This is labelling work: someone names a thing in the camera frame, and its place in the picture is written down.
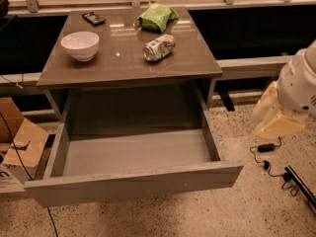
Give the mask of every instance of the concrete floor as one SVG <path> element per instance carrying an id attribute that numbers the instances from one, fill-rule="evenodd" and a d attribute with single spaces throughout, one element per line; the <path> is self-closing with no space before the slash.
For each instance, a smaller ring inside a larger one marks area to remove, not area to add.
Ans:
<path id="1" fill-rule="evenodd" d="M 249 151 L 267 143 L 251 134 L 259 95 L 232 97 L 235 112 L 216 98 L 210 116 L 226 160 L 245 164 L 233 188 L 52 207 L 59 236 L 316 236 L 315 213 L 302 192 L 293 197 L 282 190 L 283 179 L 270 177 Z M 290 165 L 316 190 L 315 134 L 310 118 L 302 132 L 258 158 L 271 162 L 272 174 Z M 26 194 L 2 194 L 0 207 L 0 236 L 54 236 L 46 209 Z"/>

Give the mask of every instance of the silver can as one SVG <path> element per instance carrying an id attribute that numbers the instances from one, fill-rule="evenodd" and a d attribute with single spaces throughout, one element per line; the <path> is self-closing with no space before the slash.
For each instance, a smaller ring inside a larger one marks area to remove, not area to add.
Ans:
<path id="1" fill-rule="evenodd" d="M 156 61 L 171 53 L 175 46 L 175 38 L 170 35 L 164 35 L 146 43 L 142 51 L 146 60 Z"/>

